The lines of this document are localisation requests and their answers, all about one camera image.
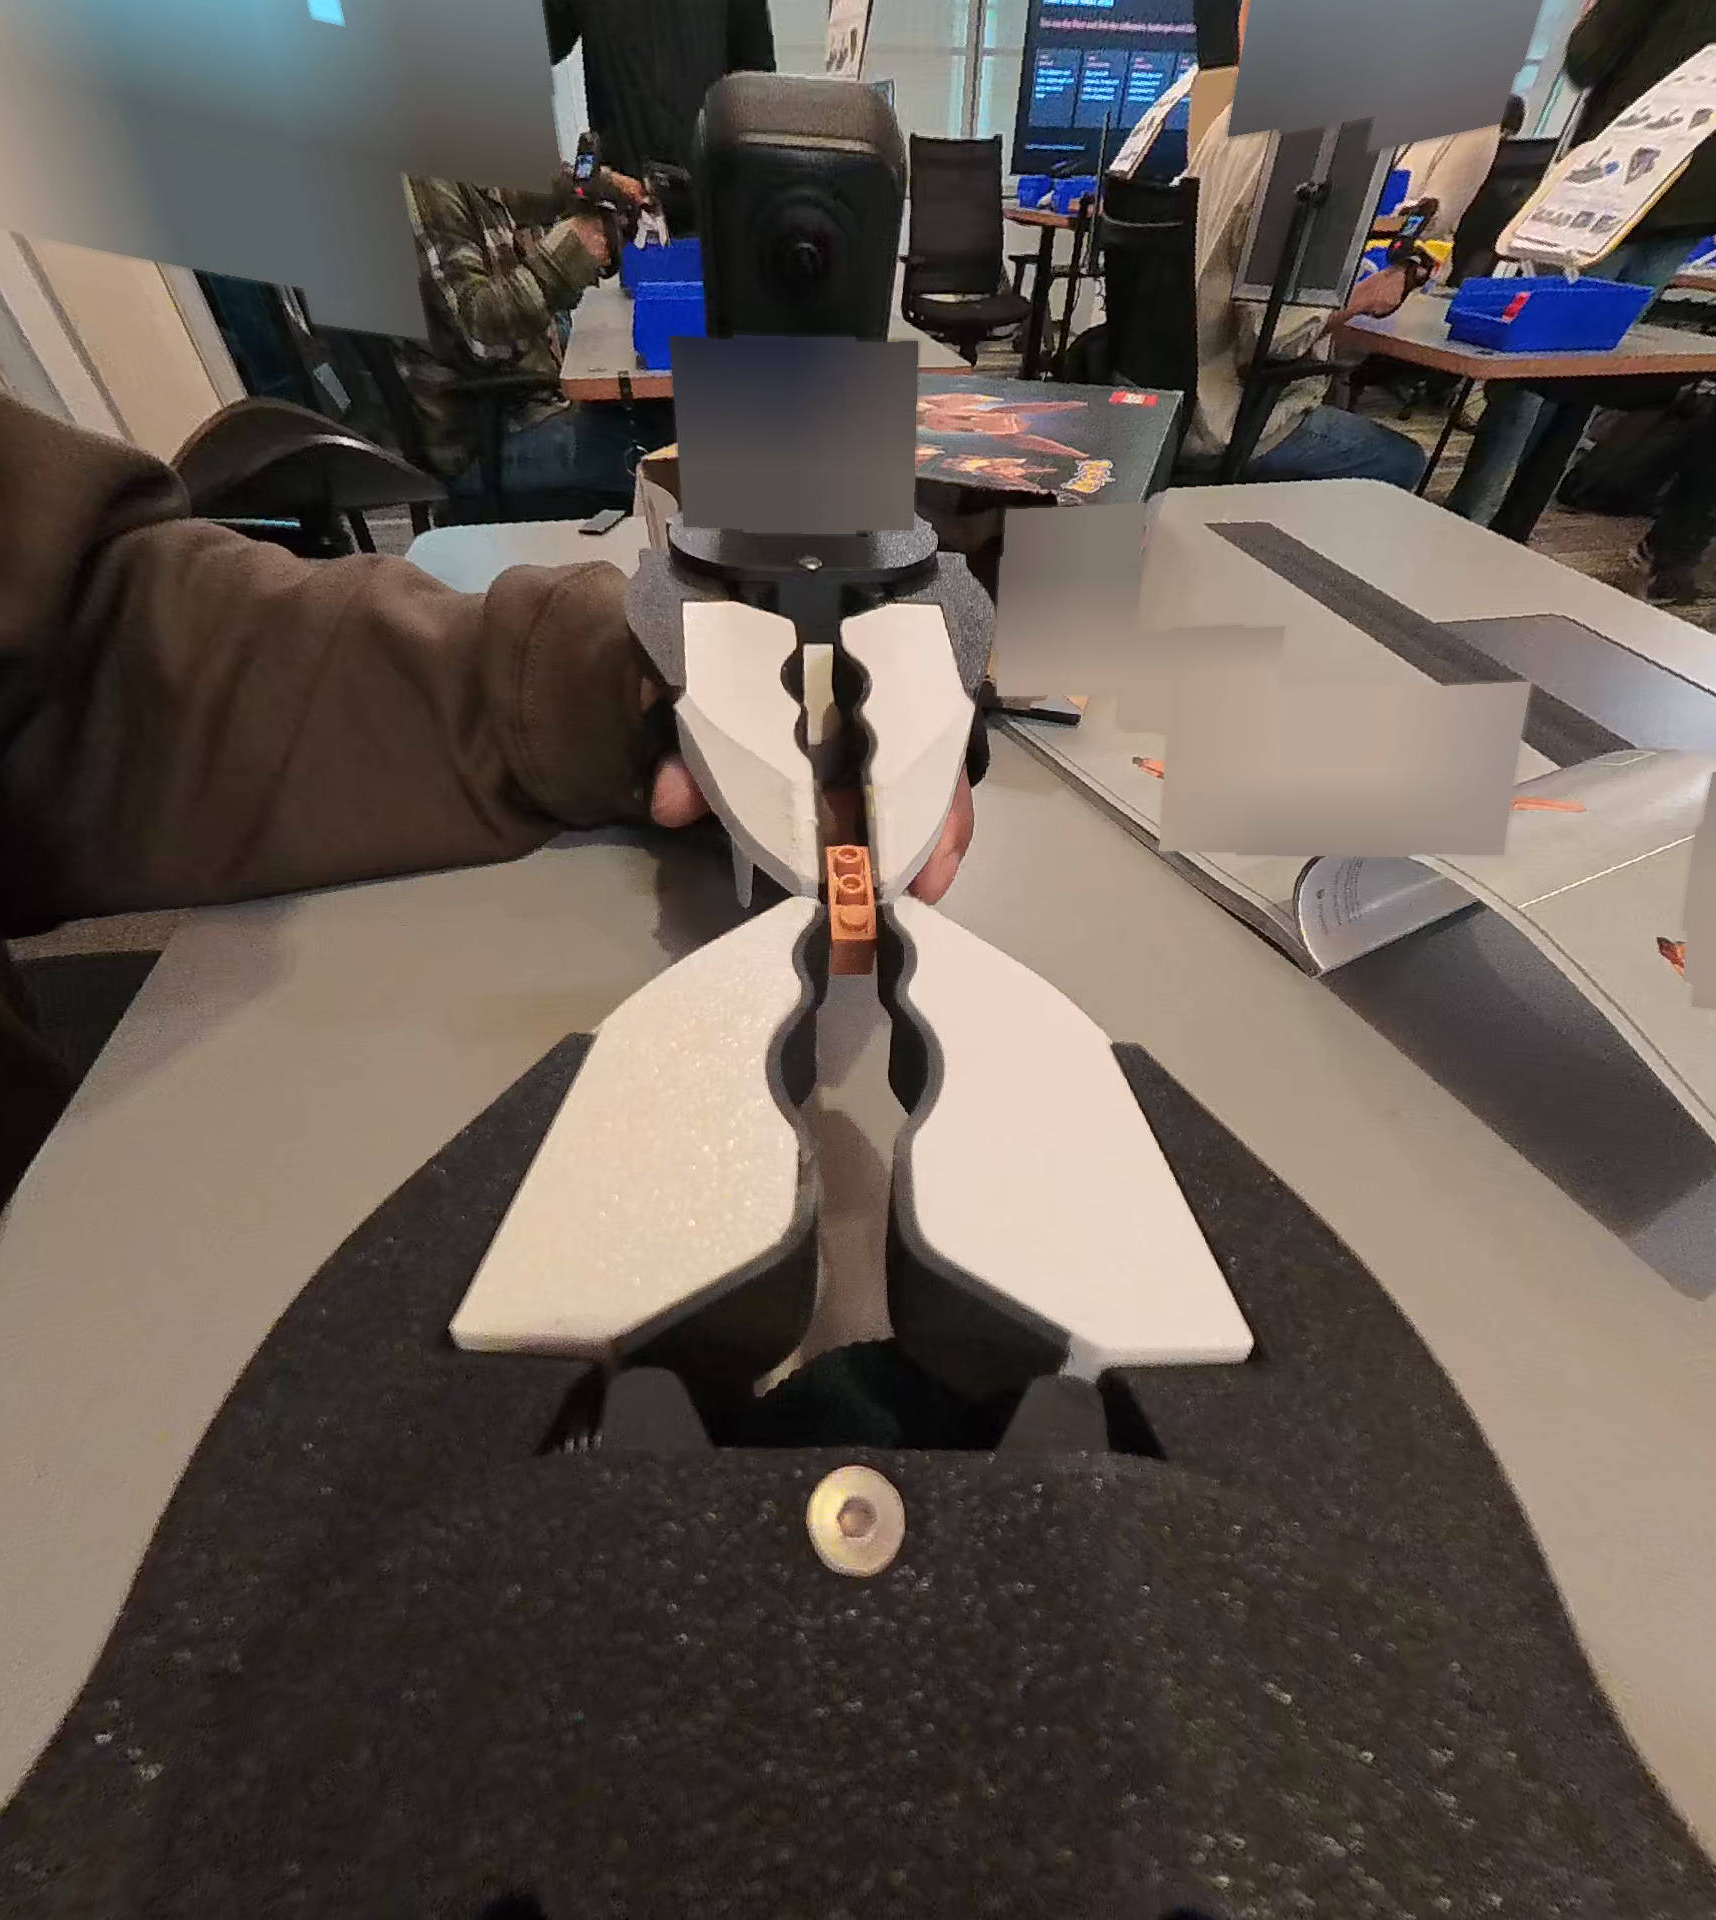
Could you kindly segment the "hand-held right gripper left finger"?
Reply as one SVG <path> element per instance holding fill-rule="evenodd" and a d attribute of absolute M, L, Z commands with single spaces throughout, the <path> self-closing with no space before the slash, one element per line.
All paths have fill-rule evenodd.
<path fill-rule="evenodd" d="M 817 901 L 626 997 L 591 1042 L 458 1311 L 458 1353 L 782 1358 L 817 1305 Z"/>

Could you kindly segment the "wooden-edged table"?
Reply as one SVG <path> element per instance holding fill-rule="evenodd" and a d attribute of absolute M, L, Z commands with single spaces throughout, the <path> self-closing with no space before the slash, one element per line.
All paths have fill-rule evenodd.
<path fill-rule="evenodd" d="M 1341 334 L 1346 356 L 1400 356 L 1484 386 L 1554 386 L 1554 376 L 1710 376 L 1716 334 L 1629 326 L 1618 352 L 1480 352 L 1443 338 L 1443 297 L 1408 297 L 1395 320 L 1351 320 Z"/>

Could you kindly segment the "grey desk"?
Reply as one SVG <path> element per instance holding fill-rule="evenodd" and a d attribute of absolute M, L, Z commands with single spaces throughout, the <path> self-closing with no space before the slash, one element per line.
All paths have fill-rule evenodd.
<path fill-rule="evenodd" d="M 1514 1472 L 1579 1645 L 1716 1851 L 1716 1191 L 1642 1082 L 1537 1068 L 1499 927 L 1310 983 L 1021 742 L 947 910 L 1139 1042 L 1408 1305 Z M 200 1425 L 309 1268 L 560 1033 L 727 922 L 706 838 L 199 910 L 0 1224 L 0 1808 Z"/>

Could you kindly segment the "dark wall screen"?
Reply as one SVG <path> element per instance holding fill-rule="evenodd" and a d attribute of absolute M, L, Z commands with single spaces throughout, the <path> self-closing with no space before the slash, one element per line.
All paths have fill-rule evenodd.
<path fill-rule="evenodd" d="M 1186 0 L 1036 0 L 1021 40 L 1016 173 L 1092 173 L 1186 69 Z"/>

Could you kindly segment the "black office chair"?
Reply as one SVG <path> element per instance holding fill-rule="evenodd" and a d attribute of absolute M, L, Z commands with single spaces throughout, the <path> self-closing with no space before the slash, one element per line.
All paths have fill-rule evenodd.
<path fill-rule="evenodd" d="M 1099 362 L 1146 389 L 1197 389 L 1197 209 L 1202 182 L 1110 173 L 1099 241 Z"/>
<path fill-rule="evenodd" d="M 913 138 L 913 229 L 898 320 L 951 344 L 969 362 L 994 334 L 1025 326 L 1025 297 L 1010 278 L 1010 140 Z"/>
<path fill-rule="evenodd" d="M 304 560 L 370 553 L 362 511 L 411 507 L 435 525 L 447 486 L 362 431 L 291 398 L 207 414 L 170 457 L 200 519 L 274 539 Z"/>

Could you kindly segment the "printed toy set box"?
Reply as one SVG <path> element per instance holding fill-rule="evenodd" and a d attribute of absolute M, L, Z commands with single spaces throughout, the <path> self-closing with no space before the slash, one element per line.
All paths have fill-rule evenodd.
<path fill-rule="evenodd" d="M 930 496 L 1146 498 L 1174 389 L 921 373 L 903 352 L 832 352 L 673 376 L 673 439 L 640 454 L 693 525 L 889 536 Z"/>

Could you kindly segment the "person's left forearm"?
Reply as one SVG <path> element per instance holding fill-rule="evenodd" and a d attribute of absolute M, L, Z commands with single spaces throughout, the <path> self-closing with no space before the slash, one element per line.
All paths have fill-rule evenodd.
<path fill-rule="evenodd" d="M 0 927 L 272 901 L 650 825 L 662 708 L 610 560 L 458 592 L 299 560 L 0 389 Z"/>

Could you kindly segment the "blue plastic bin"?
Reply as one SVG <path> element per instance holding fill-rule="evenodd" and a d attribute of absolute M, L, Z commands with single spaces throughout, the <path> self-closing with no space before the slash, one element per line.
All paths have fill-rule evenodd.
<path fill-rule="evenodd" d="M 1647 284 L 1618 278 L 1467 278 L 1443 338 L 1514 356 L 1618 352 L 1647 307 Z"/>
<path fill-rule="evenodd" d="M 619 291 L 626 291 L 626 344 L 635 344 L 640 373 L 670 373 L 670 344 L 710 334 L 706 241 L 693 238 L 626 241 L 619 252 Z"/>

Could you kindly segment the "person's left hand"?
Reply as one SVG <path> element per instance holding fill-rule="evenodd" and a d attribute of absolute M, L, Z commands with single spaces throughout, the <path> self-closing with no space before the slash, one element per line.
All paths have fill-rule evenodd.
<path fill-rule="evenodd" d="M 650 825 L 682 830 L 682 825 L 706 825 L 706 819 L 710 819 L 706 784 L 690 776 L 682 760 L 662 760 L 662 766 L 657 766 L 657 784 L 650 784 Z M 832 784 L 832 793 L 826 793 L 826 819 L 832 819 L 837 838 L 853 844 L 853 838 L 857 838 L 857 793 L 853 793 L 853 784 Z M 921 876 L 913 876 L 903 894 L 923 901 L 923 903 L 936 903 L 936 901 L 951 894 L 951 876 L 962 876 L 969 844 L 974 844 L 974 784 L 969 784 L 969 774 L 962 774 L 951 810 L 947 810 L 947 825 L 936 825 L 936 844 L 930 844 L 930 857 L 921 865 Z"/>

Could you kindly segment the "open instruction booklet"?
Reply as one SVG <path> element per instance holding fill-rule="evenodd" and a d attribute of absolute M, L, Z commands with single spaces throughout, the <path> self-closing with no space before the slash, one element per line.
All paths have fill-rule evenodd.
<path fill-rule="evenodd" d="M 1683 983 L 1710 760 L 1519 784 L 1490 857 L 1164 851 L 1677 1284 L 1716 1284 L 1716 1011 Z"/>

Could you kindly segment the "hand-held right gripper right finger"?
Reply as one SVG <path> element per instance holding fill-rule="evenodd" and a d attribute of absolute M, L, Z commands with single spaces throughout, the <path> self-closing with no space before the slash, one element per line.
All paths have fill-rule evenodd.
<path fill-rule="evenodd" d="M 1110 1033 L 1016 955 L 898 901 L 889 1333 L 923 1372 L 1243 1369 L 1207 1239 Z"/>

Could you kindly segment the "orange toy brick assembly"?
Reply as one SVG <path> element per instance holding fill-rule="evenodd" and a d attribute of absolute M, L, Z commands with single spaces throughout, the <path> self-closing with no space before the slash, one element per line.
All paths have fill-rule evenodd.
<path fill-rule="evenodd" d="M 877 964 L 877 884 L 866 844 L 826 844 L 826 927 L 832 971 L 866 983 Z"/>

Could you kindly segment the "printed instruction sheet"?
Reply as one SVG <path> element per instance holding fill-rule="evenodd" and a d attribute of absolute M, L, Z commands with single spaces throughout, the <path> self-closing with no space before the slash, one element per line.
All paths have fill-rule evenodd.
<path fill-rule="evenodd" d="M 1490 252 L 1579 278 L 1666 199 L 1710 138 L 1716 40 L 1624 108 L 1597 140 L 1570 146 Z"/>
<path fill-rule="evenodd" d="M 1182 69 L 1156 102 L 1139 102 L 1132 129 L 1110 156 L 1110 173 L 1132 173 L 1156 156 L 1156 140 L 1171 138 L 1171 118 L 1186 102 L 1186 86 L 1197 86 L 1197 69 Z"/>

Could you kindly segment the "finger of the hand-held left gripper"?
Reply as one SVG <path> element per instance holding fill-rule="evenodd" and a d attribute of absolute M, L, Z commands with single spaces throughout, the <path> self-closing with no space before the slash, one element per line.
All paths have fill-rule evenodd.
<path fill-rule="evenodd" d="M 777 884 L 826 884 L 817 774 L 797 742 L 797 688 L 782 684 L 797 626 L 742 600 L 682 607 L 682 766 L 723 819 L 742 865 Z"/>
<path fill-rule="evenodd" d="M 845 613 L 845 659 L 866 673 L 866 819 L 870 819 L 870 884 L 898 901 L 962 800 L 974 695 L 962 684 L 962 659 L 947 613 L 930 600 L 882 600 Z"/>

